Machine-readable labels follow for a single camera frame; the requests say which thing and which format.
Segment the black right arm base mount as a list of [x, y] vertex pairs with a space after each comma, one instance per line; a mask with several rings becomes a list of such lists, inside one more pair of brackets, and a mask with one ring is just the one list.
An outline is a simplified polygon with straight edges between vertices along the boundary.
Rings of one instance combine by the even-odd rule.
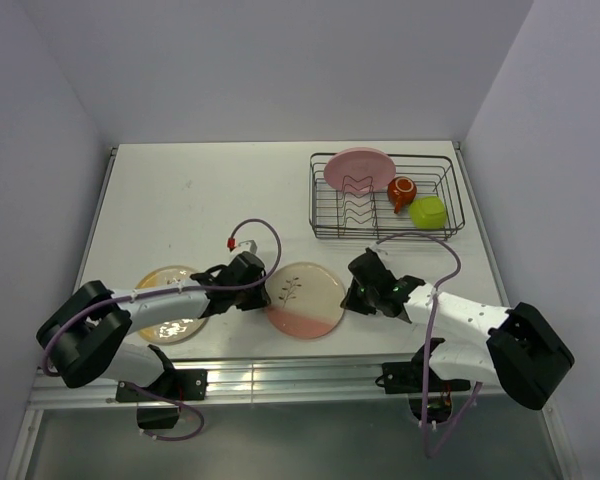
[[[417, 420], [422, 418], [422, 368], [415, 362], [386, 362], [381, 365], [382, 373], [375, 385], [387, 395], [407, 394], [411, 412]], [[429, 396], [427, 401], [428, 421], [447, 421], [453, 411], [452, 394], [467, 392], [471, 383], [467, 380], [441, 380], [433, 371], [429, 373]]]

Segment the yellow and cream floral plate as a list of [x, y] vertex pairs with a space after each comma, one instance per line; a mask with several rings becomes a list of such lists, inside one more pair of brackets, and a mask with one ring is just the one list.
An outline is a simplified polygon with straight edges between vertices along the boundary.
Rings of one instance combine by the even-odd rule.
[[[161, 267], [142, 278], [136, 285], [139, 289], [166, 286], [196, 273], [197, 270], [183, 265]], [[159, 325], [144, 328], [138, 335], [145, 341], [154, 345], [172, 345], [183, 342], [193, 337], [207, 323], [208, 319], [182, 318], [169, 320]]]

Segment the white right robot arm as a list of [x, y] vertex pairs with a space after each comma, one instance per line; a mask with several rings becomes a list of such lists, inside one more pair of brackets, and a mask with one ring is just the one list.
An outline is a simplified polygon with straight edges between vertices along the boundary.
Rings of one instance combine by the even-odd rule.
[[381, 384], [388, 394], [466, 391], [482, 383], [540, 410], [575, 364], [570, 349], [530, 304], [481, 304], [417, 277], [397, 278], [372, 250], [351, 261], [348, 270], [345, 310], [425, 328], [410, 361], [383, 365]]

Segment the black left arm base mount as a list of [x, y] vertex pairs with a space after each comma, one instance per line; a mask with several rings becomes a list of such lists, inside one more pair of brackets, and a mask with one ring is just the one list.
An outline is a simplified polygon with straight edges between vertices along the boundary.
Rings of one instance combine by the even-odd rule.
[[202, 413], [189, 402], [205, 399], [207, 379], [205, 369], [175, 369], [164, 372], [147, 387], [120, 381], [115, 401], [137, 404], [136, 423], [141, 432], [163, 441], [176, 440], [163, 431], [172, 430], [180, 420], [193, 420], [196, 428], [180, 436], [189, 439], [197, 436], [205, 425]]

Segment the orange and black cup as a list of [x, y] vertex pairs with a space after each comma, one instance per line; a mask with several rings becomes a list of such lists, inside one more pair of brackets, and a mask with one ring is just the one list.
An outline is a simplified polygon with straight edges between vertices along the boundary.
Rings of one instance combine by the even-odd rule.
[[417, 186], [409, 177], [397, 176], [387, 187], [387, 197], [395, 214], [399, 214], [405, 206], [411, 204], [416, 195]]

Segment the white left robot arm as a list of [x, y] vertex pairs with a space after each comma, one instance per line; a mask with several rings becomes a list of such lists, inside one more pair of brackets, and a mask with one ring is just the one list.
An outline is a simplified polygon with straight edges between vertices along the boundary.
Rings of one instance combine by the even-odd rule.
[[264, 263], [245, 251], [226, 265], [166, 286], [116, 292], [99, 280], [90, 281], [37, 331], [42, 365], [69, 388], [107, 378], [163, 399], [178, 383], [172, 361], [159, 347], [131, 345], [126, 337], [168, 321], [267, 307], [271, 300], [265, 280]]

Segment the white and green square bowl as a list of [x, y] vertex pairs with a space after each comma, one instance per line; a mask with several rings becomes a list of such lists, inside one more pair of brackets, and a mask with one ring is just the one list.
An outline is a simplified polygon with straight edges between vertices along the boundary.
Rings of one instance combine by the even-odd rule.
[[418, 229], [442, 229], [447, 222], [445, 204], [437, 196], [417, 198], [409, 206], [408, 213]]

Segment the pink and cream floral plate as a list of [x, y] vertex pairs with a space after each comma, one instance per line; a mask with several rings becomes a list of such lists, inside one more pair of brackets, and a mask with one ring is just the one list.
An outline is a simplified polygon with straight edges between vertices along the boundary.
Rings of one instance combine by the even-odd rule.
[[327, 268], [296, 262], [277, 270], [266, 282], [271, 303], [265, 312], [281, 333], [314, 340], [331, 333], [341, 322], [345, 288]]

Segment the aluminium extrusion rail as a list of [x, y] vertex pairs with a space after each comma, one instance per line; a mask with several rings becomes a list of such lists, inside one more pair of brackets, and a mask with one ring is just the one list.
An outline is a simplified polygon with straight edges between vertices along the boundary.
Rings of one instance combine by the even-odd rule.
[[[270, 360], [180, 361], [179, 370], [207, 371], [207, 405], [301, 403], [375, 400], [385, 397], [375, 385], [386, 362], [406, 355], [308, 357]], [[26, 403], [30, 410], [122, 408], [115, 400], [117, 383], [97, 379], [78, 389], [37, 372]]]

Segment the pink plastic plate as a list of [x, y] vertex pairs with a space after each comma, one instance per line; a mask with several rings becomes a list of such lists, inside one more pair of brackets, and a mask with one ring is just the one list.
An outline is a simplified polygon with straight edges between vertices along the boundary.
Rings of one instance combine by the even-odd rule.
[[384, 152], [367, 147], [340, 151], [327, 162], [323, 177], [343, 193], [372, 193], [387, 187], [396, 176], [394, 161]]

